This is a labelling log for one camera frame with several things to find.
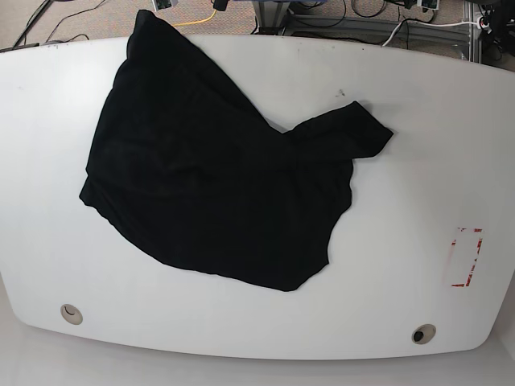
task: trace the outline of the metal frame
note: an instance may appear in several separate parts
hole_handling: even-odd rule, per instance
[[[463,19],[475,20],[479,11],[474,4],[463,2]],[[253,1],[259,31],[266,35],[293,35],[295,32],[352,32],[360,35],[389,36],[398,22],[372,18],[345,18],[333,27],[323,27],[338,22],[338,18],[314,15],[296,15],[284,27],[286,12],[290,2]],[[403,27],[397,37],[405,38]],[[445,43],[459,48],[462,57],[471,62],[481,63],[480,30],[475,26],[438,28],[422,24],[410,24],[410,37],[436,43]]]

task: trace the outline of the black t-shirt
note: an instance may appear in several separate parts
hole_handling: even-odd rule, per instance
[[[140,10],[80,198],[165,265],[292,291],[328,264],[352,159],[391,136],[357,102],[279,133],[199,48]]]

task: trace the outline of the white table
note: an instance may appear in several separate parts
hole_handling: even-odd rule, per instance
[[[358,100],[397,133],[380,156],[356,162],[354,201],[332,233],[331,264],[285,294],[140,252],[78,199],[126,39],[14,51],[0,55],[0,272],[17,317],[111,343],[248,358],[481,345],[515,269],[515,75],[319,39],[192,41],[278,128]],[[64,321],[65,303],[80,309],[82,324]],[[436,336],[414,344],[426,323]]]

